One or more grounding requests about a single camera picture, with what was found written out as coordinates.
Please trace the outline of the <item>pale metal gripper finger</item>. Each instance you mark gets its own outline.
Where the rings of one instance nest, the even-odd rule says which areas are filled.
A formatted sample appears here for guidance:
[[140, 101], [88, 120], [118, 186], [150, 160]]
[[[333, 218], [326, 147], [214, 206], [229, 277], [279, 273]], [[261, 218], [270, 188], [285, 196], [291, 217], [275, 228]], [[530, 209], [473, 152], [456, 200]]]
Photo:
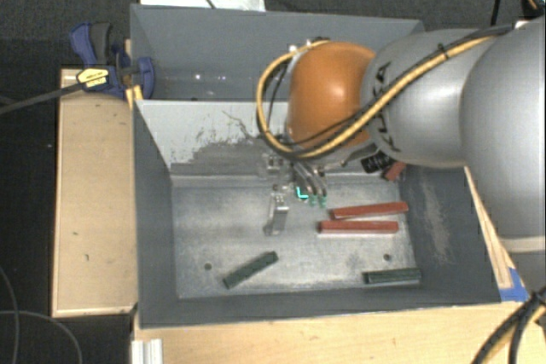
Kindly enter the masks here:
[[273, 193], [271, 195], [268, 221], [263, 228], [266, 236], [277, 236], [283, 233], [289, 210], [289, 205], [283, 194]]
[[258, 177], [263, 180], [279, 180], [282, 176], [283, 160], [273, 153], [262, 153], [258, 159]]

